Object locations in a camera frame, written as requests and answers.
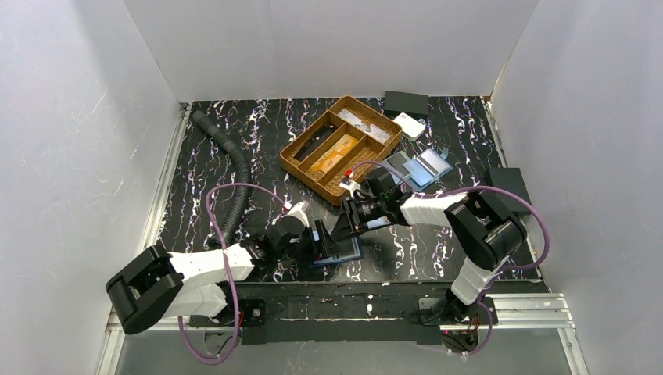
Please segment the orange VIP card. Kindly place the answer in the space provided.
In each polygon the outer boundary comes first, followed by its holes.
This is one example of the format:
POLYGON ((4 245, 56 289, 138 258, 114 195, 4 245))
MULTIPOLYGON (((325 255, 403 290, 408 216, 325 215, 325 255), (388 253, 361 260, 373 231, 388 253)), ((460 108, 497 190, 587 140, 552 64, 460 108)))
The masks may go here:
POLYGON ((344 155, 338 152, 330 152, 319 158, 310 168, 313 173, 322 172, 327 173, 333 166, 335 166, 344 155))

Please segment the white card black stripe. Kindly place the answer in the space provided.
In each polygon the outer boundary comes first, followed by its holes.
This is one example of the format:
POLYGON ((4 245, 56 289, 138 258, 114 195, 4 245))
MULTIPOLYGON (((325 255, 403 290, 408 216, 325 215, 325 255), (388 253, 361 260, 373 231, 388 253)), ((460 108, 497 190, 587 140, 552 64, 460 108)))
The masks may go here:
POLYGON ((385 145, 389 139, 390 134, 384 131, 382 128, 374 125, 373 123, 369 125, 361 125, 360 129, 369 137, 375 139, 377 142, 385 145))

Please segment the navy blue card holder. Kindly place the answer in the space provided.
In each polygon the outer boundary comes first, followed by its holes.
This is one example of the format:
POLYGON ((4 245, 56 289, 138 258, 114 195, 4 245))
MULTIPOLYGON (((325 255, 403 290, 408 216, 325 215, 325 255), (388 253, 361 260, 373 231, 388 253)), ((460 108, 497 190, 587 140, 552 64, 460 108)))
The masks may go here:
POLYGON ((330 255, 323 255, 311 263, 312 267, 334 266, 364 258, 363 245, 358 237, 344 239, 334 243, 330 255))

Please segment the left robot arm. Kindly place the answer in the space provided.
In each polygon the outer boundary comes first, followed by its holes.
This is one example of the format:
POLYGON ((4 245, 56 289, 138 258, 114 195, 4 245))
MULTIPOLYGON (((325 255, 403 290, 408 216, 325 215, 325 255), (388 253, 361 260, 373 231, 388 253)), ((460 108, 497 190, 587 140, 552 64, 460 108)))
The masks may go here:
POLYGON ((320 220, 308 224, 301 215, 287 215, 226 250, 180 253, 148 247, 109 279, 106 292, 124 333, 133 335, 162 318, 217 318, 234 304, 231 280, 245 280, 283 260, 337 259, 338 250, 320 220))

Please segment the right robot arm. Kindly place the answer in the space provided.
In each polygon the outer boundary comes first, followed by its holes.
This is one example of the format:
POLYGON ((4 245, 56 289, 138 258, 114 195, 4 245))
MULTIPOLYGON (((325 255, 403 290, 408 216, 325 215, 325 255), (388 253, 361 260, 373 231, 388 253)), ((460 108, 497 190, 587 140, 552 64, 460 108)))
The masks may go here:
POLYGON ((492 187, 416 196, 412 188, 396 183, 384 166, 372 170, 362 184, 355 184, 352 178, 353 171, 349 170, 342 179, 350 195, 343 200, 342 214, 331 230, 334 241, 392 225, 448 227, 459 241, 465 253, 464 264, 445 298, 432 308, 438 315, 458 320, 469 314, 527 238, 519 218, 492 187))

